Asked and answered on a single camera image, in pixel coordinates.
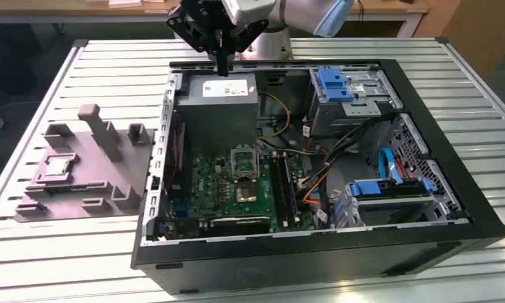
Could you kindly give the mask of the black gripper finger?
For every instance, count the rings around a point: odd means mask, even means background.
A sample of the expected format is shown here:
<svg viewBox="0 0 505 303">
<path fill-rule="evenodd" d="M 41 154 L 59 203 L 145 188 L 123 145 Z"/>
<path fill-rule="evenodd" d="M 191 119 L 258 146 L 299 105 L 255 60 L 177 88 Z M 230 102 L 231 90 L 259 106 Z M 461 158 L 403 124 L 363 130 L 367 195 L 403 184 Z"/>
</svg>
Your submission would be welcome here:
<svg viewBox="0 0 505 303">
<path fill-rule="evenodd" d="M 193 23 L 181 6 L 177 6 L 166 18 L 165 24 L 177 36 L 197 52 L 206 52 L 217 65 L 217 74 L 222 75 L 222 30 L 203 31 Z"/>
<path fill-rule="evenodd" d="M 267 19 L 251 22 L 238 27 L 226 22 L 222 27 L 222 75 L 227 76 L 230 68 L 230 60 L 234 53 L 241 53 L 251 44 L 253 40 L 259 36 L 269 25 Z"/>
</svg>

